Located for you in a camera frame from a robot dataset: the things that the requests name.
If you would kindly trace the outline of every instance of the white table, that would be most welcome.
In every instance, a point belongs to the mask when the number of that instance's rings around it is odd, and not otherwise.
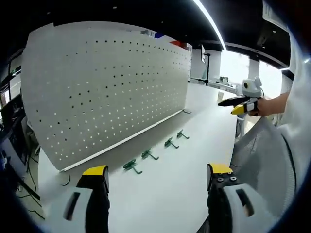
[[[208,216],[207,163],[229,165],[234,146],[236,117],[230,107],[217,106],[221,90],[190,83],[186,108],[192,114],[179,113],[153,129],[66,173],[75,186],[83,171],[93,166],[109,166],[109,232],[193,233]],[[224,98],[233,94],[224,92]],[[183,129],[190,139],[177,139]],[[173,146],[164,142],[173,136]],[[152,147],[160,158],[142,160],[140,155]],[[122,166],[136,158],[137,175]],[[42,151],[39,157],[39,192],[44,211],[66,187]]]

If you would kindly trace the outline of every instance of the ceiling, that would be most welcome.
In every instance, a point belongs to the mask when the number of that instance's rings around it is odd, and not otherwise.
[[[214,19],[225,42],[252,48],[253,52],[235,46],[229,46],[229,50],[282,67],[278,62],[254,52],[261,51],[289,65],[289,35],[263,20],[261,0],[201,2]],[[163,33],[188,42],[194,48],[203,44],[206,49],[221,50],[214,30],[192,0],[88,0],[81,3],[59,0],[41,5],[31,1],[21,1],[19,4],[12,1],[8,4],[12,5],[7,6],[11,15],[0,16],[0,27],[4,32],[0,45],[2,63],[25,47],[29,32],[51,22],[55,25],[87,20],[121,22]]]

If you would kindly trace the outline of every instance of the human hand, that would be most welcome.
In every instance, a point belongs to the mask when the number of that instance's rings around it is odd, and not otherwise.
[[[266,117],[272,114],[271,103],[269,100],[263,98],[258,99],[257,108],[258,110],[250,111],[249,115],[251,117],[254,116],[255,114],[258,114],[258,116],[260,117]]]

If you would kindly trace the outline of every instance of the metal hook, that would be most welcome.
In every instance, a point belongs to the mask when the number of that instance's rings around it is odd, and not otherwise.
[[[187,137],[183,134],[183,130],[181,130],[178,134],[177,134],[177,138],[180,138],[181,136],[184,136],[186,139],[189,139],[190,137]]]
[[[173,139],[173,137],[171,137],[169,140],[167,140],[167,141],[164,143],[164,146],[165,146],[165,147],[168,147],[168,146],[170,146],[170,145],[173,145],[176,149],[179,148],[179,146],[175,146],[175,145],[173,144],[172,139]]]
[[[142,173],[142,171],[137,171],[134,166],[136,165],[136,159],[131,160],[130,162],[128,162],[127,164],[125,164],[123,166],[123,168],[128,171],[133,169],[138,175]]]
[[[148,150],[146,150],[143,154],[141,154],[141,157],[142,157],[143,159],[145,159],[145,158],[147,158],[148,156],[151,156],[154,160],[158,160],[159,157],[154,157],[152,154],[150,154],[150,150],[151,150],[151,148],[148,149]]]

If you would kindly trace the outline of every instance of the white pegboard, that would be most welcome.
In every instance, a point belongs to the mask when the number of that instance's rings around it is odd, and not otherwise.
[[[22,96],[57,169],[184,108],[190,53],[100,22],[47,25],[29,35]]]

